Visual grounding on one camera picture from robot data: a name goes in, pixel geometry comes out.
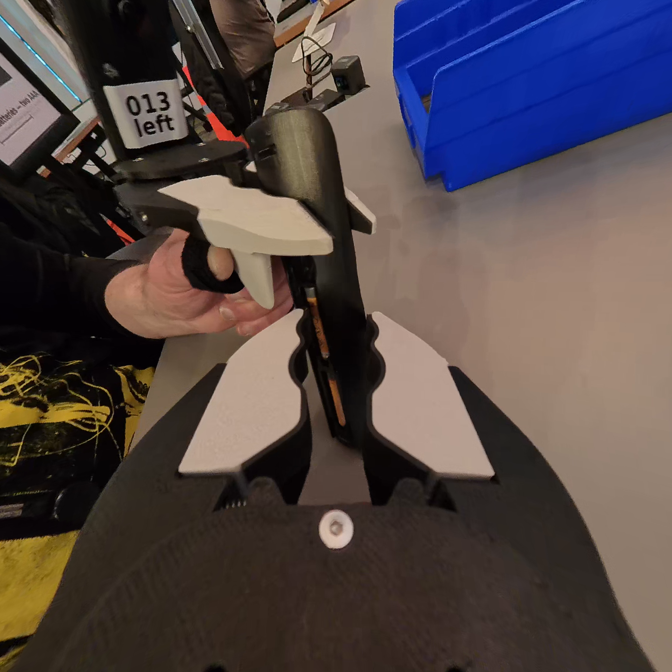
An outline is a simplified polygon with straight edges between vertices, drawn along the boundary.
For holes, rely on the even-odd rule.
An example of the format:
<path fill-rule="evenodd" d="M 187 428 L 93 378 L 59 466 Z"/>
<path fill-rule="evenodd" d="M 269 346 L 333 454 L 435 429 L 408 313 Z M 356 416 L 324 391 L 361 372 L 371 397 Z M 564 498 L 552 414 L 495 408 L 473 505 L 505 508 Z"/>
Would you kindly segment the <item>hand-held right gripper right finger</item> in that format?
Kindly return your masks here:
<path fill-rule="evenodd" d="M 374 505 L 415 479 L 433 499 L 443 479 L 488 482 L 495 475 L 447 360 L 382 313 L 371 333 L 364 471 Z"/>

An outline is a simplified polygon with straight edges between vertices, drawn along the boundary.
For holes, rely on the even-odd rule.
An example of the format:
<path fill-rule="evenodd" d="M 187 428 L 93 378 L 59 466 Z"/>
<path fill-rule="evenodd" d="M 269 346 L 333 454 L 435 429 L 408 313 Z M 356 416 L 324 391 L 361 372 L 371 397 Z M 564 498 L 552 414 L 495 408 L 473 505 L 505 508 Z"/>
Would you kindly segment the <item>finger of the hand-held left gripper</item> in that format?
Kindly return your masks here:
<path fill-rule="evenodd" d="M 344 189 L 348 206 L 348 217 L 352 231 L 373 235 L 376 232 L 375 214 L 350 189 Z"/>
<path fill-rule="evenodd" d="M 295 199 L 237 187 L 222 175 L 180 181 L 159 193 L 197 208 L 200 229 L 216 247 L 271 256 L 333 251 L 332 236 Z"/>

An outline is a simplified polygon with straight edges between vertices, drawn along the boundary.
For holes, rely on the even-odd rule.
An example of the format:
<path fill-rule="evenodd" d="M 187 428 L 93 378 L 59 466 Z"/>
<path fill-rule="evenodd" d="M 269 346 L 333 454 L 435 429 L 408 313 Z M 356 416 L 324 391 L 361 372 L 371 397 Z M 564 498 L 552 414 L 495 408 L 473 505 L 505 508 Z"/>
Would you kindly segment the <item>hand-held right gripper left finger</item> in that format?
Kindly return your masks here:
<path fill-rule="evenodd" d="M 294 309 L 230 357 L 183 455 L 181 476 L 229 476 L 242 497 L 252 481 L 267 477 L 286 503 L 298 503 L 313 450 L 303 386 L 307 321 Z"/>

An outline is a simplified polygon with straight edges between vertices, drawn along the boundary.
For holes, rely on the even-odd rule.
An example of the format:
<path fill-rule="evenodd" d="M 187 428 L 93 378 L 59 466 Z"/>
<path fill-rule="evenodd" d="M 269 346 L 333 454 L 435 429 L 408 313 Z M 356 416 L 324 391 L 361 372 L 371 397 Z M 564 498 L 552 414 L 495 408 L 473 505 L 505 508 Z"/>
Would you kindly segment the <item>black remote control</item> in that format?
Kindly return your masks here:
<path fill-rule="evenodd" d="M 283 259 L 294 306 L 307 316 L 307 356 L 334 438 L 362 447 L 366 412 L 366 374 L 370 334 L 359 286 L 353 231 L 344 193 L 337 142 L 327 117 L 301 107 L 273 113 L 252 123 L 245 138 L 261 188 L 297 200 L 333 239 L 329 255 Z M 323 361 L 308 309 L 305 288 L 316 289 L 330 358 Z M 335 374 L 346 426 L 338 424 L 327 381 Z"/>

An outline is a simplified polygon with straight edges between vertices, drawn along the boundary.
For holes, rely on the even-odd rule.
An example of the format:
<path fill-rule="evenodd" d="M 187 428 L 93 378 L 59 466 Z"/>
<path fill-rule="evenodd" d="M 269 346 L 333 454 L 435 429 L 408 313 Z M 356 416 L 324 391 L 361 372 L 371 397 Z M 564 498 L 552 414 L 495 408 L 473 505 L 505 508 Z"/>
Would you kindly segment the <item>orange AAA battery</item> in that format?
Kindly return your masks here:
<path fill-rule="evenodd" d="M 334 408 L 335 415 L 337 417 L 338 424 L 341 427 L 346 426 L 346 417 L 343 410 L 343 405 L 341 401 L 341 395 L 335 374 L 331 370 L 327 371 L 327 382 L 329 385 L 329 390 L 331 393 L 332 404 Z"/>
<path fill-rule="evenodd" d="M 321 318 L 319 304 L 316 294 L 316 289 L 312 286 L 305 288 L 305 295 L 308 303 L 308 309 L 313 320 L 315 336 L 318 343 L 318 348 L 323 361 L 328 361 L 330 358 L 329 345 L 324 333 L 323 321 Z"/>

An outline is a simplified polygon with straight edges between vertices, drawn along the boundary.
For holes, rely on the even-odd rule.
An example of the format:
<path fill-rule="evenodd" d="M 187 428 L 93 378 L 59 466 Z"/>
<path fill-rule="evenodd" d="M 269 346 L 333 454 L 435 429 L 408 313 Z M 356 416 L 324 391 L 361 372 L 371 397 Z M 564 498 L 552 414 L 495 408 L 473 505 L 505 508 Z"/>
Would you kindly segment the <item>blue plastic bin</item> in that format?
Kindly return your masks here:
<path fill-rule="evenodd" d="M 400 1 L 392 76 L 456 191 L 671 113 L 671 2 Z"/>

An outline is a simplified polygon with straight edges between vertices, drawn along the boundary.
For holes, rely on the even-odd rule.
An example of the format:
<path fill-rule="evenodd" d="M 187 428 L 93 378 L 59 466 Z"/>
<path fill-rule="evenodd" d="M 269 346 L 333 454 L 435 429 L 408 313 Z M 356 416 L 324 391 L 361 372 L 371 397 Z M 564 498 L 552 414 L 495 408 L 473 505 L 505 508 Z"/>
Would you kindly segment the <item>person's left forearm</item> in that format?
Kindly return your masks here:
<path fill-rule="evenodd" d="M 135 339 L 105 304 L 105 290 L 137 261 L 74 257 L 17 238 L 1 225 L 1 331 Z"/>

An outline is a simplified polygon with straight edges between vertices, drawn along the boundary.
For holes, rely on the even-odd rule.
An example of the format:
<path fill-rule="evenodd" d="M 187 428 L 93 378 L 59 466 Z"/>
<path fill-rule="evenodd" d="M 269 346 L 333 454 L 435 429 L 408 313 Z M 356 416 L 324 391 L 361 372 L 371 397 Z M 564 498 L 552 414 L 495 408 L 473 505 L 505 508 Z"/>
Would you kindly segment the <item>grey desk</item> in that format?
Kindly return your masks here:
<path fill-rule="evenodd" d="M 671 670 L 671 116 L 448 193 L 392 80 L 394 1 L 332 17 L 369 85 L 327 112 L 368 312 L 458 366 L 539 449 L 658 671 Z"/>

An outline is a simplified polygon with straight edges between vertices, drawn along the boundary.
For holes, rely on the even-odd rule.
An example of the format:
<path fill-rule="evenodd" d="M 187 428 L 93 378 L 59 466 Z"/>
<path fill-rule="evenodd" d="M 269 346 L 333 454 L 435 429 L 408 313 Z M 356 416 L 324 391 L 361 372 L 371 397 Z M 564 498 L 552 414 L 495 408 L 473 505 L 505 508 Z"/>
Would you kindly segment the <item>person's left hand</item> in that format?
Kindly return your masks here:
<path fill-rule="evenodd" d="M 145 264 L 117 274 L 105 289 L 105 306 L 114 320 L 139 337 L 166 339 L 234 329 L 251 337 L 293 308 L 286 273 L 272 261 L 274 304 L 265 308 L 248 290 L 233 295 L 197 290 L 183 273 L 181 255 L 188 234 L 174 230 Z"/>

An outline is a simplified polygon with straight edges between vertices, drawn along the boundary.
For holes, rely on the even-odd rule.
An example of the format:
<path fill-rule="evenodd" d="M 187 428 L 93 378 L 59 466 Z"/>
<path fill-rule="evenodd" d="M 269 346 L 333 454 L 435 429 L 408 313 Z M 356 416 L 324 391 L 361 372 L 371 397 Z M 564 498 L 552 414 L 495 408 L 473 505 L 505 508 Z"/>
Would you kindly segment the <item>black framed instruction sign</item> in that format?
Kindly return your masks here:
<path fill-rule="evenodd" d="M 24 181 L 79 125 L 48 85 L 1 41 L 1 178 Z"/>

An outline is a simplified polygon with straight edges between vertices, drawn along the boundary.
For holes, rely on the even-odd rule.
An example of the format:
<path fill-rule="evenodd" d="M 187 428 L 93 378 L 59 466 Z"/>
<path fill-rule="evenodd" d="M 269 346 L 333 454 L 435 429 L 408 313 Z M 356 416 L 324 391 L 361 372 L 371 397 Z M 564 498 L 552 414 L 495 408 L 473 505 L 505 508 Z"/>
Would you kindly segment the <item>small black device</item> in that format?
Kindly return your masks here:
<path fill-rule="evenodd" d="M 367 87 L 361 59 L 358 55 L 347 55 L 332 62 L 331 74 L 337 92 L 354 96 Z"/>

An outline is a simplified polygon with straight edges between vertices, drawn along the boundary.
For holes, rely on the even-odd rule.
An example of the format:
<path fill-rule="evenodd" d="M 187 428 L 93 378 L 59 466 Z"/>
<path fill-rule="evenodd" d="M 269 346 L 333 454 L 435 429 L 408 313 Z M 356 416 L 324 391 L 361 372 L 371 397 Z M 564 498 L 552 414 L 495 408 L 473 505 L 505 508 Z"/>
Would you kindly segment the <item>yellow black patterned pants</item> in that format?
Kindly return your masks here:
<path fill-rule="evenodd" d="M 163 342 L 1 352 L 1 670 L 53 600 L 97 495 L 130 451 Z"/>

